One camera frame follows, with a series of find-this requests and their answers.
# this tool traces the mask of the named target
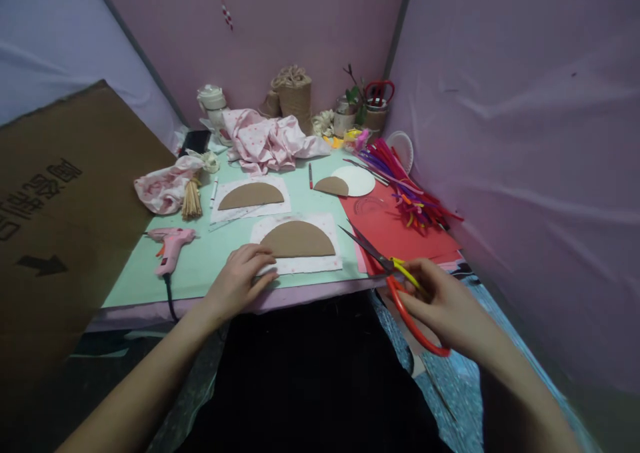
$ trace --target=yellow scissors handle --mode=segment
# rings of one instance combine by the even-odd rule
[[[409,280],[409,283],[411,283],[415,287],[415,289],[423,295],[423,298],[425,299],[431,298],[431,295],[425,291],[425,289],[422,287],[420,283],[418,283],[418,280],[416,280],[413,277],[413,275],[405,269],[405,267],[403,266],[405,262],[403,260],[399,260],[398,258],[393,258],[393,257],[389,259],[393,262],[394,268],[399,272],[401,272],[404,275],[404,277]]]

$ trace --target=pink glue gun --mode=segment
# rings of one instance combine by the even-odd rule
[[[155,270],[158,276],[171,274],[178,262],[180,249],[195,238],[195,230],[189,228],[156,228],[146,233],[152,240],[162,242],[163,246],[156,256],[162,255],[160,266]]]

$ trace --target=marker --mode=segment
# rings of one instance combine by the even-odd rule
[[[218,192],[218,177],[216,176],[213,180],[213,193],[211,193],[211,207],[213,207],[213,200],[215,199],[215,194]]]

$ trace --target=scissor blade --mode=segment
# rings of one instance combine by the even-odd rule
[[[382,256],[380,253],[378,253],[378,251],[367,240],[363,241],[360,238],[358,238],[357,236],[354,236],[353,234],[349,233],[342,226],[340,226],[340,225],[338,225],[338,226],[340,227],[341,230],[343,230],[346,234],[348,234],[353,241],[358,243],[369,255],[373,256],[376,259],[376,261],[378,261],[378,263],[380,263],[380,266],[382,266],[382,268],[388,274],[393,272],[393,268],[391,267],[392,263],[385,256]],[[353,225],[351,225],[351,227],[356,232],[358,232],[357,229]]]

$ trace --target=red paper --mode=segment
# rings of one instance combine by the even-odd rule
[[[413,258],[459,258],[460,245],[440,227],[425,228],[424,236],[407,228],[396,208],[393,188],[376,181],[373,191],[362,197],[340,198],[349,221],[387,258],[400,260]],[[364,254],[369,274],[381,273],[380,267]]]

